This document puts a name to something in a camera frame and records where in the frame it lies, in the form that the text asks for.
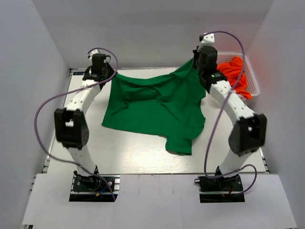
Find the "green t shirt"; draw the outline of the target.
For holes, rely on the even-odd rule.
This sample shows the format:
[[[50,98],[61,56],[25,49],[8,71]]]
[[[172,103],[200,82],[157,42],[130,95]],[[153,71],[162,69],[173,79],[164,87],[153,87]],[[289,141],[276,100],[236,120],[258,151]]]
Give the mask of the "green t shirt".
[[[201,101],[205,96],[193,60],[149,79],[118,74],[111,81],[102,126],[162,136],[167,151],[190,155],[193,140],[204,129]]]

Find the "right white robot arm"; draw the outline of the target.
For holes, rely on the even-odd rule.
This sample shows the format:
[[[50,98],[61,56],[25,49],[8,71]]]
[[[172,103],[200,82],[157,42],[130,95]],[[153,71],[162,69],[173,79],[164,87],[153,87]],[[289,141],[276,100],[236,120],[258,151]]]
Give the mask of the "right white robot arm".
[[[215,172],[215,184],[227,190],[247,158],[265,144],[267,118],[256,114],[233,91],[223,73],[217,69],[217,50],[213,46],[197,47],[193,67],[198,70],[200,84],[230,118],[233,128],[228,138],[229,151]]]

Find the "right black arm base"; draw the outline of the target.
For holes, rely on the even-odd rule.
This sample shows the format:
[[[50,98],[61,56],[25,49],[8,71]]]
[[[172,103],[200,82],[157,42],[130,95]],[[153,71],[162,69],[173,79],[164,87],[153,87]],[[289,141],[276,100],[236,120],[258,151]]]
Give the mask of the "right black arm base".
[[[200,176],[194,183],[199,186],[200,203],[245,202],[244,194],[240,194],[244,189],[239,175],[220,179]]]

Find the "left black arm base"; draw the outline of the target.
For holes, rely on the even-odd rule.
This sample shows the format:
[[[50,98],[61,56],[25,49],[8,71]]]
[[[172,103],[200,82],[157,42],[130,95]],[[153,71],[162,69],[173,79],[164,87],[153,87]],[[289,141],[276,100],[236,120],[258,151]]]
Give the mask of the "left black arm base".
[[[119,194],[120,176],[96,177],[73,176],[70,202],[115,202]]]

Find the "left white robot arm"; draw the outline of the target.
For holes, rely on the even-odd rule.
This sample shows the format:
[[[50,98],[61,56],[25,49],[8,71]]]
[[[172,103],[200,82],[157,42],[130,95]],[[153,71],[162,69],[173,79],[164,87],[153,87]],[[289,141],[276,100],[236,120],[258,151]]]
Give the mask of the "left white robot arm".
[[[76,92],[64,108],[58,108],[54,112],[56,139],[77,164],[77,174],[86,176],[84,184],[89,190],[98,189],[101,179],[95,175],[98,174],[98,168],[87,147],[90,133],[85,115],[105,85],[102,81],[114,74],[114,69],[107,61],[108,57],[109,55],[98,53],[97,50],[90,53],[92,65],[85,70],[80,91]]]

